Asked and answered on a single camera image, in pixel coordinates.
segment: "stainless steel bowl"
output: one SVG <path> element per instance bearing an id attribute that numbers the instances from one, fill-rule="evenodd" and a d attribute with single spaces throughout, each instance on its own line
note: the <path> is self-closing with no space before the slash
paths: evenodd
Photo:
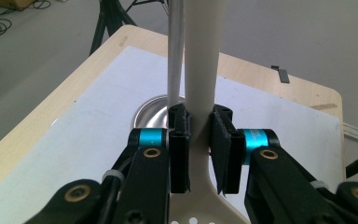
<path id="1" fill-rule="evenodd" d="M 185 101 L 180 96 L 179 103 Z M 167 95 L 156 96 L 136 111 L 131 121 L 132 128 L 168 128 Z"/>

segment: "metal stand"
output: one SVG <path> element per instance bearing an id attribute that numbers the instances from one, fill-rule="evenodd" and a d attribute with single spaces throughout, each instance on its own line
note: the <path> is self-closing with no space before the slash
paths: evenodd
<path id="1" fill-rule="evenodd" d="M 111 36 L 123 23 L 136 25 L 118 0 L 100 0 L 100 15 L 89 55 L 101 46 L 105 28 Z"/>
<path id="2" fill-rule="evenodd" d="M 168 6 L 165 6 L 165 0 L 144 0 L 142 2 L 139 2 L 138 0 L 134 0 L 130 6 L 127 8 L 126 12 L 129 12 L 132 7 L 147 4 L 147 3 L 154 3 L 154 2 L 160 2 L 162 6 L 164 7 L 165 12 L 168 14 Z"/>

